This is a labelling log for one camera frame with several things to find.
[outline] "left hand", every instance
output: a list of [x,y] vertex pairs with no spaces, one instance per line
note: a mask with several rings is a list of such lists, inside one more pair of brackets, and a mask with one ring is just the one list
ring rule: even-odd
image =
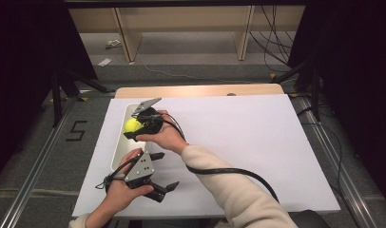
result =
[[[120,164],[135,158],[139,153],[143,153],[140,148],[130,151],[122,158]],[[119,173],[125,173],[130,165],[131,164],[126,165]],[[134,199],[148,194],[153,190],[154,188],[151,185],[143,185],[135,189],[130,189],[124,181],[113,180],[104,200],[87,217],[86,227],[103,227],[114,215],[116,215],[116,213],[126,209]]]

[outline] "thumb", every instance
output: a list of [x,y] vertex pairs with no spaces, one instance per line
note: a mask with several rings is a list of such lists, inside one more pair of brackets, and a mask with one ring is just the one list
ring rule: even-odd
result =
[[130,195],[132,195],[132,197],[135,199],[135,198],[138,198],[138,197],[143,196],[145,194],[148,194],[152,191],[154,191],[153,186],[143,185],[143,186],[140,186],[138,188],[132,189]]
[[138,135],[136,137],[136,140],[142,141],[142,142],[153,142],[155,135]]

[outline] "right hand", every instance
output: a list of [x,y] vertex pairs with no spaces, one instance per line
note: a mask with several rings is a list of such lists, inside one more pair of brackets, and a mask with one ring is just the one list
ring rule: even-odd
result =
[[[158,113],[162,115],[164,120],[174,123],[167,111],[159,110]],[[168,123],[163,124],[163,128],[155,135],[139,135],[136,137],[138,141],[142,142],[154,142],[163,149],[172,150],[173,152],[181,155],[188,143],[182,138],[181,134]]]

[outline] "gray floor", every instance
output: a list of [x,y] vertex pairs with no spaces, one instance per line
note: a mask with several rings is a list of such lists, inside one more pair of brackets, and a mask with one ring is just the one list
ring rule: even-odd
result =
[[[279,33],[282,42],[289,46],[290,40],[284,35],[286,34]],[[265,44],[264,39],[262,40],[258,34],[255,33],[255,36]],[[100,82],[110,88],[268,83],[271,73],[280,74],[265,66],[263,52],[251,38],[245,61],[238,61],[231,33],[148,33],[144,35],[141,42],[138,50],[139,57],[132,64],[125,61],[121,49],[105,50],[108,40],[118,39],[116,34],[82,34],[82,38],[91,62],[95,66],[105,58],[113,60],[107,66],[95,67]],[[271,46],[270,48],[273,52],[280,53],[276,47]],[[286,66],[269,56],[266,56],[265,60],[274,69],[287,69]],[[294,82],[289,81],[282,84],[284,90],[293,91]],[[90,89],[83,84],[79,84],[79,87]],[[83,97],[89,98],[86,102],[75,103],[69,111],[63,130],[52,148],[16,227],[67,227],[111,99],[110,96],[97,93],[85,94]],[[299,112],[304,109],[308,101],[308,98],[300,97],[292,99],[292,104]],[[340,151],[341,148],[344,170],[351,177],[366,208],[371,212],[371,218],[376,223],[375,227],[386,228],[385,198],[380,194],[362,162],[355,156],[355,151],[345,131],[334,117],[334,112],[329,108],[328,101],[321,97],[320,103],[323,104],[320,107],[321,123],[326,129],[332,147],[337,151]],[[41,111],[35,118],[32,128],[23,139],[23,151],[12,156],[0,175],[0,223],[52,130],[53,106],[50,96],[47,96],[43,108],[44,111]],[[310,113],[304,113],[299,116],[299,119],[302,123],[310,123],[311,117]],[[81,141],[70,142],[68,139],[79,136],[79,134],[70,133],[76,121],[86,122],[77,125],[77,129],[85,130],[86,133]],[[326,148],[320,143],[315,130],[318,127],[304,125],[303,129],[326,179],[337,188],[338,176],[335,171],[337,169],[329,161]],[[337,195],[337,199],[342,210],[337,213],[324,214],[323,217],[333,228],[356,227],[352,218],[353,214],[350,213],[354,205],[349,200],[351,196],[345,195],[342,199]],[[349,204],[350,211],[343,203],[344,201]],[[126,222],[119,221],[117,227],[126,227]]]

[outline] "floor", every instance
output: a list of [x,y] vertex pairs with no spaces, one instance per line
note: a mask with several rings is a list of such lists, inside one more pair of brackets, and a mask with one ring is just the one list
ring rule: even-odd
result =
[[[281,42],[291,45],[295,32],[279,32]],[[266,45],[256,32],[253,35]],[[164,86],[267,83],[272,74],[281,75],[287,70],[280,61],[269,55],[249,37],[244,61],[237,60],[232,33],[188,32],[145,33],[134,63],[125,60],[121,48],[105,49],[109,40],[119,39],[117,34],[81,34],[92,64],[104,86]],[[268,48],[283,59],[277,46]],[[98,66],[105,58],[112,61],[107,66]],[[282,83],[286,93],[292,92],[295,77]],[[83,84],[83,91],[93,90]],[[293,107],[299,113],[309,106],[308,94],[292,98]],[[48,151],[42,172],[33,175],[34,185],[29,198],[17,212],[16,227],[66,227],[77,200],[83,175],[86,173],[93,148],[99,136],[106,107],[112,94],[86,92],[84,101],[66,100],[67,113],[60,131],[52,130],[53,106],[47,96],[43,111],[33,121],[32,128],[23,139],[23,151],[14,154],[0,175],[0,224],[21,187],[27,182],[35,162],[40,161],[41,152]],[[335,227],[383,227],[386,228],[386,200],[382,197],[368,172],[357,158],[351,143],[330,109],[329,101],[319,99],[321,124],[315,124],[310,112],[299,115],[326,179],[335,192],[341,211],[322,214]],[[71,131],[75,124],[86,134],[81,141],[73,142]],[[338,167],[340,185],[338,185]],[[110,227],[126,227],[127,221],[118,220]]]

